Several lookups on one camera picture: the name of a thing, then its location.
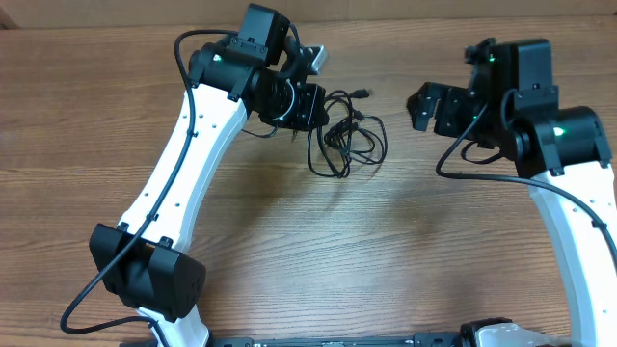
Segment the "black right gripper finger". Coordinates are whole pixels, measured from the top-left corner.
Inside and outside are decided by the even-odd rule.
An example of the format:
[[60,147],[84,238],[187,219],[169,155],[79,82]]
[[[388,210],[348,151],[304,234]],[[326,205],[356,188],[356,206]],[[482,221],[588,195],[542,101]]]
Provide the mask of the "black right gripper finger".
[[435,103],[415,103],[410,106],[412,125],[415,130],[426,131],[429,120],[434,117],[436,111]]
[[425,82],[417,92],[408,97],[408,109],[425,109],[445,96],[448,86],[436,82]]

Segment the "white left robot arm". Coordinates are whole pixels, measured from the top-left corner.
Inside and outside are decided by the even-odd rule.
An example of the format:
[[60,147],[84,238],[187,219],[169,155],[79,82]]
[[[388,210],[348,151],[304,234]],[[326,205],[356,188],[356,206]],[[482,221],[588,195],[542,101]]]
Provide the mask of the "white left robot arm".
[[211,31],[179,64],[185,92],[169,141],[139,197],[89,243],[100,281],[149,325],[154,345],[207,344],[198,312],[206,270],[188,254],[206,191],[251,114],[275,129],[328,122],[325,92],[310,82],[327,57],[284,15],[252,4],[238,31]]

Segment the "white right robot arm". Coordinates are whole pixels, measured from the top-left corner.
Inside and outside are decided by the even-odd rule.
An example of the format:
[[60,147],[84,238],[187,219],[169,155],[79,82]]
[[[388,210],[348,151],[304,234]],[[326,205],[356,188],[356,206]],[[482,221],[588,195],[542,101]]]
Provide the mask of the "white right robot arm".
[[497,42],[465,52],[469,84],[423,84],[406,103],[416,130],[452,149],[492,152],[515,164],[548,230],[570,312],[561,338],[504,318],[465,324],[465,346],[612,346],[616,342],[616,198],[612,153],[589,107],[561,108],[546,39]]

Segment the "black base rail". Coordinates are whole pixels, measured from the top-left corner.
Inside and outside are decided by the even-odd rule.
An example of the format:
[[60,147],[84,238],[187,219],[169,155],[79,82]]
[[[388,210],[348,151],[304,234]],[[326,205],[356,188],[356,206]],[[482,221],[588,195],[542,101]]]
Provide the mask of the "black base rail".
[[569,338],[542,334],[521,328],[504,317],[464,323],[459,332],[424,332],[408,336],[358,338],[252,339],[250,337],[212,337],[212,347],[571,347]]

